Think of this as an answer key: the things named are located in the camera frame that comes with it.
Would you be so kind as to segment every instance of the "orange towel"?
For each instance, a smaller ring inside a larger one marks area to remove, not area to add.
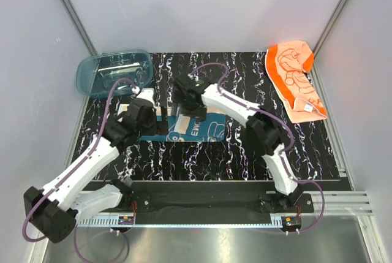
[[[304,72],[313,66],[313,52],[306,42],[291,41],[271,47],[265,56],[269,78],[292,123],[326,119],[326,110]]]

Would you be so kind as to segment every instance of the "marble tabletop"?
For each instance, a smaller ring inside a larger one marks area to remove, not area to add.
[[[339,179],[331,144],[322,121],[292,124],[265,72],[265,53],[153,53],[153,86],[158,105],[172,105],[173,77],[196,66],[220,62],[230,67],[224,88],[248,101],[270,106],[292,129],[295,146],[288,154],[295,175],[300,179]],[[208,67],[199,78],[216,82],[220,67]],[[110,113],[130,96],[114,97]],[[89,99],[73,153],[75,160],[97,134],[105,99]],[[126,178],[133,180],[269,180],[266,164],[257,152],[245,150],[240,139],[243,127],[226,116],[225,140],[216,143],[137,142],[106,166],[95,180]]]

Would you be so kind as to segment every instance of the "white panel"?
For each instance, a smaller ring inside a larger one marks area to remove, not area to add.
[[[355,186],[392,259],[392,3],[350,0],[316,60]]]
[[[338,0],[71,0],[97,51],[313,47]]]
[[[23,193],[64,168],[88,53],[59,0],[0,0],[0,12],[0,262],[26,262]]]

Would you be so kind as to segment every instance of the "shiny floor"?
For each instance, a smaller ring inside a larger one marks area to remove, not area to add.
[[[304,218],[305,225],[311,218]],[[121,249],[121,238],[106,233],[86,245],[98,228],[79,228],[78,246],[92,262],[108,262]],[[324,217],[312,231],[286,237],[272,229],[131,229],[126,232],[129,252],[118,262],[370,262],[355,217]],[[49,244],[44,262],[81,262],[73,235]]]

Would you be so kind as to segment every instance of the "purple cable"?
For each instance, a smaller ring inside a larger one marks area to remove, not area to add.
[[[105,113],[104,116],[102,118],[102,124],[100,126],[99,132],[98,132],[98,136],[97,136],[97,140],[95,142],[95,144],[92,146],[91,150],[88,152],[87,156],[85,156],[82,160],[80,160],[80,162],[72,169],[70,170],[70,172],[67,173],[66,176],[64,176],[56,185],[55,188],[49,190],[30,210],[30,212],[26,215],[26,219],[23,222],[23,226],[22,226],[22,236],[23,238],[30,242],[30,243],[35,243],[35,242],[39,242],[43,239],[46,238],[46,236],[42,236],[39,238],[31,238],[28,236],[27,234],[27,225],[31,219],[31,217],[33,216],[33,214],[37,211],[37,209],[42,205],[42,203],[44,202],[44,200],[46,200],[51,194],[54,193],[55,190],[57,190],[59,188],[59,186],[61,186],[72,174],[75,173],[76,170],[78,170],[80,168],[80,166],[83,165],[83,163],[88,159],[88,157],[91,156],[91,154],[95,151],[95,149],[98,146],[99,140],[102,137],[102,134],[104,133],[104,129],[105,129],[105,124],[106,124],[106,120],[107,120],[107,116],[109,113],[109,105],[110,105],[110,101],[111,101],[111,97],[113,96],[113,92],[115,91],[116,87],[119,85],[119,83],[121,82],[128,82],[132,85],[133,88],[136,88],[134,82],[131,79],[128,78],[120,78],[119,80],[117,80],[115,82],[115,84],[112,86],[109,95],[108,95],[108,99],[106,100],[106,106],[105,106]]]
[[[284,123],[284,122],[283,122],[281,119],[279,119],[277,116],[275,116],[275,115],[273,115],[273,114],[271,114],[271,113],[268,113],[268,112],[266,112],[266,111],[257,109],[257,108],[248,107],[247,105],[243,104],[242,102],[238,101],[237,99],[232,98],[232,97],[229,96],[228,94],[224,93],[224,92],[222,91],[222,89],[221,89],[221,85],[222,85],[224,79],[227,77],[227,75],[228,75],[228,73],[229,73],[228,66],[226,66],[225,64],[222,64],[222,63],[206,63],[206,64],[203,64],[203,65],[201,65],[201,66],[196,67],[190,74],[193,75],[193,74],[194,74],[196,71],[198,71],[199,69],[204,68],[204,67],[206,67],[206,66],[212,66],[212,65],[221,66],[221,67],[223,67],[223,68],[225,69],[224,74],[221,76],[221,78],[218,80],[218,83],[217,83],[217,89],[218,89],[218,92],[220,93],[220,95],[226,97],[228,100],[230,100],[230,101],[232,101],[232,102],[234,102],[234,103],[236,103],[236,104],[238,104],[238,105],[240,105],[240,106],[242,106],[242,107],[244,107],[244,108],[247,108],[247,109],[252,110],[252,111],[255,111],[255,112],[259,112],[259,113],[261,113],[261,114],[264,114],[264,115],[270,117],[271,119],[273,119],[274,121],[276,121],[276,122],[278,122],[280,125],[282,125],[282,127],[287,131],[288,137],[290,138],[290,143],[289,143],[286,147],[284,147],[284,148],[279,152],[279,157],[280,157],[280,159],[281,159],[281,161],[282,161],[282,163],[283,163],[283,167],[284,167],[284,170],[286,171],[286,174],[287,174],[288,176],[291,176],[291,177],[292,177],[292,180],[293,180],[294,182],[297,182],[298,184],[304,185],[304,184],[306,184],[306,183],[312,183],[313,185],[315,185],[315,186],[317,187],[317,189],[320,191],[320,194],[321,194],[321,198],[322,198],[322,207],[321,207],[320,216],[317,218],[316,222],[315,222],[313,225],[309,226],[307,229],[304,229],[304,230],[301,231],[301,232],[308,232],[308,231],[312,230],[316,225],[318,225],[318,223],[320,222],[321,218],[323,217],[324,210],[325,210],[325,196],[324,196],[324,192],[323,192],[323,189],[321,188],[321,186],[320,186],[317,182],[315,182],[314,180],[299,180],[299,179],[297,179],[295,176],[292,176],[292,175],[290,174],[290,171],[288,170],[288,165],[286,164],[284,158],[282,157],[282,153],[283,153],[283,152],[286,152],[286,151],[289,151],[289,150],[294,146],[294,135],[293,135],[293,132],[292,132],[291,129],[287,126],[287,124]]]
[[[77,237],[77,229],[78,229],[78,226],[76,225],[75,226],[75,230],[73,231],[74,233],[73,233],[73,246],[75,247],[75,251],[76,251],[76,254],[78,255],[78,257],[83,261],[83,262],[86,262],[86,263],[94,263],[93,261],[90,261],[90,260],[87,260],[85,257],[83,257],[83,255],[80,253],[80,250],[79,250],[79,248],[78,248],[78,245],[77,245],[77,239],[76,239],[76,237]],[[93,237],[92,239],[94,239],[94,238],[97,238],[98,236],[100,236],[101,234],[103,234],[104,232],[101,232],[101,233],[99,233],[99,234],[97,234],[95,237]],[[124,250],[125,250],[125,247],[126,247],[126,242],[127,242],[127,239],[126,239],[126,237],[125,237],[125,235],[122,233],[122,232],[118,232],[119,234],[121,234],[121,237],[122,237],[122,247],[121,247],[121,250],[120,250],[120,252],[118,252],[118,254],[117,254],[117,256],[116,257],[114,257],[112,260],[110,260],[108,263],[115,263],[117,260],[118,260],[118,258],[120,258],[120,256],[122,255],[122,253],[124,252]]]

